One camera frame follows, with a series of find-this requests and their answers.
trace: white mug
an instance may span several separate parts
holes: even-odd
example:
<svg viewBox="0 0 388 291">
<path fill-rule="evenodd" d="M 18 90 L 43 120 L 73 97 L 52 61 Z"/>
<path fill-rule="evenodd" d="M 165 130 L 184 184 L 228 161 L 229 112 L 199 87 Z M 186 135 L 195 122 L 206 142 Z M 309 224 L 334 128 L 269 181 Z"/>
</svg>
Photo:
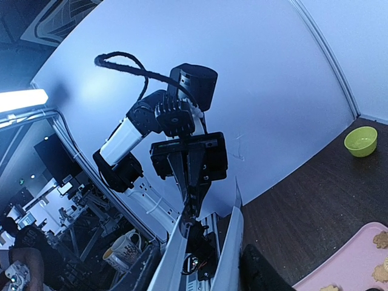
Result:
<svg viewBox="0 0 388 291">
<path fill-rule="evenodd" d="M 102 258 L 120 273 L 126 273 L 129 271 L 130 267 L 113 252 L 111 247 L 107 249 Z"/>
<path fill-rule="evenodd" d="M 139 248 L 139 250 L 140 250 L 140 252 L 141 252 L 141 236 L 140 236 L 140 234 L 138 234 L 138 233 L 136 232 L 136 229 L 130 230 L 129 232 L 127 232 L 127 233 L 125 234 L 125 236 L 128 237 L 130 240 L 132 240 L 132 237 L 133 237 L 134 235 L 137 235 L 138 238 L 139 238 L 139 240 L 138 240 L 138 244 L 139 244 L 139 245 L 138 245 L 138 248 Z"/>
<path fill-rule="evenodd" d="M 125 262 L 134 264 L 140 256 L 139 248 L 128 236 L 120 236 L 112 245 L 113 252 Z"/>
</svg>

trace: black bracket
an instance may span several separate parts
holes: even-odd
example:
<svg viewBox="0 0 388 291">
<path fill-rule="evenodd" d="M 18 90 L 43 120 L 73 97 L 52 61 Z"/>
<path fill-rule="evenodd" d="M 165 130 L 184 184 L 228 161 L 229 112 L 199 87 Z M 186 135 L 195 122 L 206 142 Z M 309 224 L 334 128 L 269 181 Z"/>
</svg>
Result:
<svg viewBox="0 0 388 291">
<path fill-rule="evenodd" d="M 165 95 L 155 108 L 155 116 L 166 136 L 182 138 L 195 131 L 190 104 L 178 96 Z"/>
<path fill-rule="evenodd" d="M 151 160 L 162 179 L 175 177 L 186 210 L 198 217 L 212 181 L 226 178 L 224 135 L 217 132 L 154 143 Z"/>
<path fill-rule="evenodd" d="M 108 186 L 119 193 L 124 193 L 128 188 L 132 189 L 133 182 L 139 177 L 143 177 L 141 164 L 131 153 L 114 167 L 104 160 L 99 150 L 93 154 L 93 159 Z"/>
<path fill-rule="evenodd" d="M 205 239 L 208 244 L 213 248 L 213 252 L 207 259 L 206 263 L 198 269 L 198 281 L 205 281 L 213 278 L 216 275 L 218 266 L 218 258 L 216 253 L 216 234 L 214 232 L 210 232 L 205 236 Z"/>
</svg>

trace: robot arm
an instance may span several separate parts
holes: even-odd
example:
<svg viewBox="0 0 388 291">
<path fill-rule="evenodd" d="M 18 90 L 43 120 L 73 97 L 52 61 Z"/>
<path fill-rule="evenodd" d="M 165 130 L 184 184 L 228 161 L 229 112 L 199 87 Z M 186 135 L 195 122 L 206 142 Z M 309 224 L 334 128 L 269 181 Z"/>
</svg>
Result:
<svg viewBox="0 0 388 291">
<path fill-rule="evenodd" d="M 221 175 L 218 179 L 226 177 L 227 160 L 222 133 L 219 135 L 221 140 L 218 142 L 217 138 L 214 140 L 214 136 L 205 134 L 207 132 L 204 112 L 210 108 L 217 76 L 214 70 L 207 67 L 180 65 L 170 73 L 170 79 L 180 84 L 180 89 L 176 85 L 169 84 L 167 91 L 158 90 L 138 100 L 132 106 L 111 137 L 93 155 L 100 174 L 111 189 L 124 193 L 134 187 L 137 179 L 144 177 L 141 164 L 131 151 L 149 133 L 164 132 L 173 140 L 153 145 L 152 161 L 155 170 L 162 179 L 166 176 L 176 178 L 185 204 L 199 204 L 190 206 L 196 209 L 194 212 L 190 211 L 192 216 L 199 215 L 203 197 L 210 187 L 209 178 L 215 178 L 215 176 L 203 174 L 207 185 L 202 186 L 201 191 L 205 194 L 200 195 L 200 199 L 187 199 L 187 191 L 190 191 L 189 179 L 191 179 L 190 186 L 193 187 L 199 187 L 200 180 L 199 177 L 188 177 L 189 168 L 185 163 L 186 158 L 199 158 L 203 163 L 206 154 L 211 154 L 211 151 L 214 152 L 218 148 L 225 154 L 222 157 L 224 163 L 221 163 L 220 168 L 225 175 Z M 215 142 L 206 143 L 207 138 Z M 213 145 L 210 151 L 206 150 L 209 144 Z M 186 145 L 191 145 L 192 149 L 185 149 Z"/>
</svg>

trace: fluorescent light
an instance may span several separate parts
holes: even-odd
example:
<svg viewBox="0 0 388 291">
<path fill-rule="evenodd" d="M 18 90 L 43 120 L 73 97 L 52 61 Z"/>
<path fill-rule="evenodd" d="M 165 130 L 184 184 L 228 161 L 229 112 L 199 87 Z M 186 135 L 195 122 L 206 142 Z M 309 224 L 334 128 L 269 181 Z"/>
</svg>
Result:
<svg viewBox="0 0 388 291">
<path fill-rule="evenodd" d="M 43 89 L 0 93 L 0 112 L 43 105 L 47 102 L 48 98 Z"/>
</svg>

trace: black cable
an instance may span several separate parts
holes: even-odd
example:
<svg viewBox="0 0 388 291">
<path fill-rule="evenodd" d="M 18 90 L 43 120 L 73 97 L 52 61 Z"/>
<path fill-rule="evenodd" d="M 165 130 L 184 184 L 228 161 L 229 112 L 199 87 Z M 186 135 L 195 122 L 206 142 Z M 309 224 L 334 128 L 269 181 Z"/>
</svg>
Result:
<svg viewBox="0 0 388 291">
<path fill-rule="evenodd" d="M 183 265 L 187 264 L 187 260 L 190 260 L 191 257 L 193 257 L 193 256 L 194 256 L 193 254 L 190 254 L 189 256 L 187 256 L 187 258 L 183 262 Z M 199 266 L 199 264 L 197 264 L 192 270 L 189 270 L 189 271 L 185 271 L 184 269 L 182 269 L 181 273 L 184 276 L 189 276 L 191 274 L 194 274 L 198 270 L 198 266 Z"/>
<path fill-rule="evenodd" d="M 70 131 L 69 126 L 66 123 L 65 116 L 59 110 L 54 109 L 53 111 L 56 112 L 61 117 L 62 123 L 65 126 L 66 132 L 67 132 L 67 134 L 68 134 L 68 136 L 70 138 L 70 141 L 73 144 L 73 147 L 77 150 L 78 153 L 80 153 L 81 151 L 79 150 L 79 147 L 78 147 L 77 143 L 75 142 L 75 140 L 73 138 L 72 132 Z"/>
<path fill-rule="evenodd" d="M 109 58 L 113 58 L 115 56 L 123 56 L 125 58 L 129 58 L 132 61 L 134 61 L 136 65 L 139 66 L 140 70 L 146 71 L 146 68 L 143 66 L 143 64 L 139 61 L 139 59 L 137 57 L 135 57 L 134 55 L 131 55 L 130 53 L 124 53 L 124 52 L 113 52 L 113 53 L 108 53 L 106 55 L 99 55 L 99 56 L 97 56 L 97 58 L 95 58 L 95 64 L 100 66 L 100 67 L 105 67 L 105 68 L 108 68 L 108 69 L 114 69 L 114 68 L 110 68 L 109 67 L 109 64 L 114 64 L 114 63 L 106 62 L 105 60 L 109 59 Z M 143 77 L 145 79 L 144 80 L 144 87 L 143 87 L 143 90 L 141 91 L 141 93 L 139 95 L 138 101 L 141 100 L 141 98 L 143 98 L 144 94 L 147 91 L 147 87 L 148 87 L 148 83 L 149 83 L 149 77 L 146 76 L 146 75 L 143 75 Z"/>
<path fill-rule="evenodd" d="M 110 59 L 114 56 L 125 56 L 126 58 L 130 58 L 136 62 L 136 64 L 140 67 L 140 69 L 135 68 L 135 67 L 131 67 L 130 65 L 121 65 L 121 64 L 116 64 L 115 62 L 108 62 L 107 61 L 108 59 Z M 104 67 L 104 68 L 108 68 L 108 69 L 112 69 L 112 70 L 116 70 L 116 71 L 120 71 L 120 72 L 130 73 L 130 74 L 133 74 L 135 76 L 143 76 L 145 78 L 155 79 L 155 80 L 158 80 L 160 82 L 164 82 L 164 83 L 167 83 L 169 85 L 172 85 L 172 86 L 178 88 L 183 93 L 185 93 L 189 97 L 189 99 L 191 100 L 191 102 L 193 103 L 193 105 L 195 107 L 198 106 L 193 95 L 189 91 L 187 91 L 187 89 L 185 87 L 183 87 L 179 81 L 175 81 L 174 79 L 172 79 L 170 77 L 160 75 L 160 74 L 155 73 L 155 72 L 147 71 L 146 69 L 144 69 L 144 66 L 140 62 L 139 62 L 140 65 L 137 62 L 139 62 L 139 60 L 136 59 L 136 57 L 134 57 L 133 55 L 131 55 L 129 53 L 123 53 L 123 52 L 113 52 L 113 53 L 108 53 L 108 54 L 102 54 L 102 55 L 99 55 L 95 58 L 95 64 L 99 67 Z"/>
</svg>

